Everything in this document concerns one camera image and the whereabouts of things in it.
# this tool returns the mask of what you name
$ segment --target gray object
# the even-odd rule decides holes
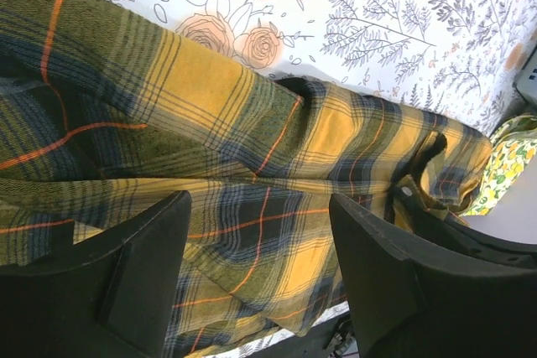
[[[514,85],[527,102],[537,107],[537,48],[517,75]]]

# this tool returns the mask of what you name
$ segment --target black plastic part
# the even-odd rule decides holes
[[[537,356],[536,270],[438,246],[345,196],[332,196],[330,217],[362,358]],[[515,255],[535,249],[490,236],[477,242]]]
[[[28,266],[0,267],[0,345],[13,356],[161,356],[190,220],[176,193]]]
[[[423,211],[415,199],[394,189],[394,196],[404,205],[415,235],[445,249],[512,267],[537,268],[537,246],[505,241],[462,226],[449,218],[442,221]]]

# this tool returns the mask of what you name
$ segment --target white floral fabric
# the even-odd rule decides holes
[[[486,134],[521,102],[512,83],[537,43],[537,0],[107,1],[262,75],[331,80]]]

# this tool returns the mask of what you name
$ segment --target bed sheet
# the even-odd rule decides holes
[[[537,0],[107,1],[262,75],[334,81],[486,134],[520,103],[512,83],[537,43]],[[243,357],[288,333],[215,356]]]

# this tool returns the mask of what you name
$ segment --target yellow plaid fabric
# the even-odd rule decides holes
[[[193,199],[165,356],[304,335],[344,299],[332,193],[408,227],[412,181],[458,213],[479,132],[314,80],[267,80],[102,0],[0,0],[0,264]]]

